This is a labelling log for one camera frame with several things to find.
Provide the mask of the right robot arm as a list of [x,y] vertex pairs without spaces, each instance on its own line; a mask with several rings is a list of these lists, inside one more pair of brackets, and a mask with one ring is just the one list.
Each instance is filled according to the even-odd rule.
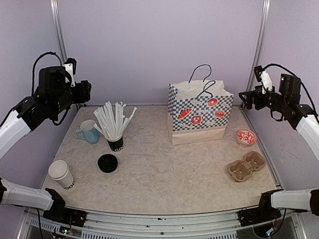
[[314,110],[309,105],[300,104],[301,79],[293,75],[282,74],[278,93],[275,92],[275,88],[271,90],[265,88],[266,85],[271,85],[268,73],[261,74],[261,82],[262,84],[256,86],[254,90],[239,93],[245,107],[249,110],[252,107],[256,110],[267,107],[271,113],[280,113],[281,118],[276,121],[288,121],[318,158],[319,124]]

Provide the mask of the white paper coffee cup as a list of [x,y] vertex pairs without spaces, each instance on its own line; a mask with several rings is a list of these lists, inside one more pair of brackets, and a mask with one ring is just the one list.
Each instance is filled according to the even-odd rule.
[[49,176],[64,189],[72,189],[75,185],[75,179],[70,172],[69,166],[63,160],[53,162],[48,169]]

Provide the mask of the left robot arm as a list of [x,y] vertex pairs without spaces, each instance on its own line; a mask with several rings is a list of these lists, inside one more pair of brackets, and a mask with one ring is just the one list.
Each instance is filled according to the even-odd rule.
[[34,131],[46,119],[58,125],[58,115],[72,104],[90,101],[92,85],[74,82],[73,74],[63,66],[39,71],[39,83],[32,96],[12,108],[0,126],[0,156],[4,157],[23,137]]

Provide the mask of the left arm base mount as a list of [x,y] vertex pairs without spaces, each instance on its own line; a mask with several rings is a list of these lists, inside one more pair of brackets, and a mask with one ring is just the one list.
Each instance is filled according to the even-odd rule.
[[64,199],[53,189],[45,189],[52,197],[53,204],[49,210],[43,212],[43,217],[55,222],[68,224],[70,226],[83,227],[87,213],[65,207]]

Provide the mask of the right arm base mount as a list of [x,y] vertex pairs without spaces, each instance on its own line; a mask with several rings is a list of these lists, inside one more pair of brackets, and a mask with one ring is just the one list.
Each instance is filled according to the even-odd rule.
[[275,209],[271,206],[271,195],[280,190],[271,190],[261,194],[258,207],[244,209],[242,208],[238,212],[238,217],[240,225],[250,226],[281,217],[281,212],[279,209]]

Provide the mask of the black plastic cup lid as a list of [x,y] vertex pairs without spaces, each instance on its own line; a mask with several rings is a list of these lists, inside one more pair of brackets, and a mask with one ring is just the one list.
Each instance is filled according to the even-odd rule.
[[117,169],[118,160],[112,154],[104,154],[98,159],[98,167],[104,173],[111,173]]

